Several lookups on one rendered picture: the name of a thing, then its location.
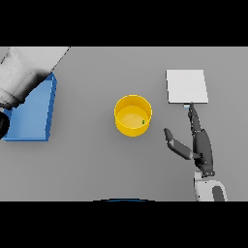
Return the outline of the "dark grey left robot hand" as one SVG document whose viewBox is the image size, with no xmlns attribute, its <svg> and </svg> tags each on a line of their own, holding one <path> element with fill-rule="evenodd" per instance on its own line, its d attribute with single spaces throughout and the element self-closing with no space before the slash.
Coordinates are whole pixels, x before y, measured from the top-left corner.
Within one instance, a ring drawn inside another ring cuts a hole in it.
<svg viewBox="0 0 248 248">
<path fill-rule="evenodd" d="M 10 128 L 10 119 L 4 113 L 0 111 L 0 140 L 6 136 Z"/>
</svg>

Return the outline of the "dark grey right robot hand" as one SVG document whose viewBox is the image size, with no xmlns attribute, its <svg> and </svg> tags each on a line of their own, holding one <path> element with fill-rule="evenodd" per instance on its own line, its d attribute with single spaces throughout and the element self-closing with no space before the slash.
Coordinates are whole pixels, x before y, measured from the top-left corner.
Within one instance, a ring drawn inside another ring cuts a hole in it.
<svg viewBox="0 0 248 248">
<path fill-rule="evenodd" d="M 198 113 L 193 103 L 190 104 L 188 117 L 191 124 L 193 148 L 178 141 L 168 128 L 164 129 L 168 148 L 185 160 L 193 160 L 201 171 L 202 177 L 214 176 L 213 154 L 207 131 L 201 126 Z"/>
</svg>

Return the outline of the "pale square measuring scale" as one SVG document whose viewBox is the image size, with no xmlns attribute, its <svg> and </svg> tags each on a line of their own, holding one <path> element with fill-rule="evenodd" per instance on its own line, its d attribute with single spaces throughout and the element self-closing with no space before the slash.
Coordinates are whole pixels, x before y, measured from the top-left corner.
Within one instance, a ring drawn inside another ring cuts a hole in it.
<svg viewBox="0 0 248 248">
<path fill-rule="evenodd" d="M 208 96 L 203 70 L 166 70 L 170 104 L 207 104 Z"/>
</svg>

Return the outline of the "yellow bowl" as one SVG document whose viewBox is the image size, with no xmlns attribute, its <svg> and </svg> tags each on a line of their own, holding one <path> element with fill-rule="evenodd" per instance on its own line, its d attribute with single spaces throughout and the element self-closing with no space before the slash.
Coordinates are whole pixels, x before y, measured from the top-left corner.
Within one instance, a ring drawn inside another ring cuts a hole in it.
<svg viewBox="0 0 248 248">
<path fill-rule="evenodd" d="M 117 130 L 131 138 L 138 137 L 149 128 L 152 118 L 150 103 L 140 95 L 126 95 L 114 107 L 114 123 Z"/>
</svg>

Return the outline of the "blue tray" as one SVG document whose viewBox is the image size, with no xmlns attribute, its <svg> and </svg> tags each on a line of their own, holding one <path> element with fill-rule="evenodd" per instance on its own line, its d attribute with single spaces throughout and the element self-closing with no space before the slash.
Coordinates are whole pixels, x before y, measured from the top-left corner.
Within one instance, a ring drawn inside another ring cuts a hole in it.
<svg viewBox="0 0 248 248">
<path fill-rule="evenodd" d="M 48 141 L 57 80 L 51 73 L 25 99 L 25 103 L 3 112 L 10 119 L 4 141 Z"/>
</svg>

